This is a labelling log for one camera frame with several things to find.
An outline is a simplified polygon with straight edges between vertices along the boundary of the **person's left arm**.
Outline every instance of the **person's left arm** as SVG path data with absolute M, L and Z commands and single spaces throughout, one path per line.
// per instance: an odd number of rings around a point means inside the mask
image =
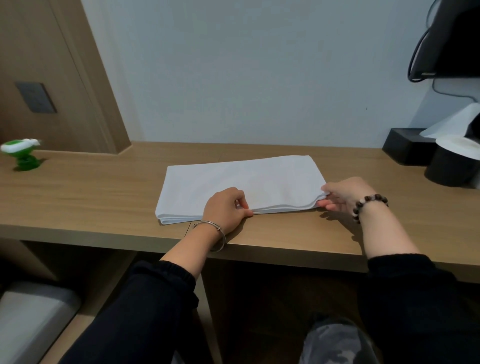
M 232 187 L 210 198 L 203 219 L 227 234 L 251 215 L 243 191 Z M 137 263 L 119 297 L 85 330 L 60 364 L 170 364 L 179 335 L 198 305 L 195 280 L 220 237 L 214 226 L 200 224 L 159 262 Z

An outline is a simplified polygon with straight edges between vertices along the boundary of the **television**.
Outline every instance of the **television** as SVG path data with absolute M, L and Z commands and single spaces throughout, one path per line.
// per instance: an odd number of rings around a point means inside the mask
M 441 1 L 409 75 L 410 80 L 457 77 L 480 77 L 480 0 Z

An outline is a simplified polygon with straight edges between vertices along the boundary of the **black tissue box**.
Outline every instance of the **black tissue box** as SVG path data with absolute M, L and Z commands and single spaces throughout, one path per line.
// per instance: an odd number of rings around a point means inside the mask
M 435 139 L 420 136 L 424 130 L 393 128 L 382 150 L 395 162 L 405 166 L 428 166 L 435 154 L 437 144 Z

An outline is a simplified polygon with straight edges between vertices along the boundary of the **wall switch plate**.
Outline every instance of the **wall switch plate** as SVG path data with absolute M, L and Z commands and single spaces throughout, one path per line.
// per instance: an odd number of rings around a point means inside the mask
M 54 114 L 57 112 L 48 96 L 45 86 L 40 82 L 15 82 L 20 94 L 32 112 Z

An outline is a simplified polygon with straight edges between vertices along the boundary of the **person's left hand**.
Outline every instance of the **person's left hand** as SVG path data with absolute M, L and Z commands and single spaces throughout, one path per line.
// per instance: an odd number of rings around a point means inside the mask
M 235 187 L 217 192 L 205 205 L 202 220 L 214 222 L 227 235 L 232 232 L 243 218 L 253 216 L 249 209 L 245 194 Z

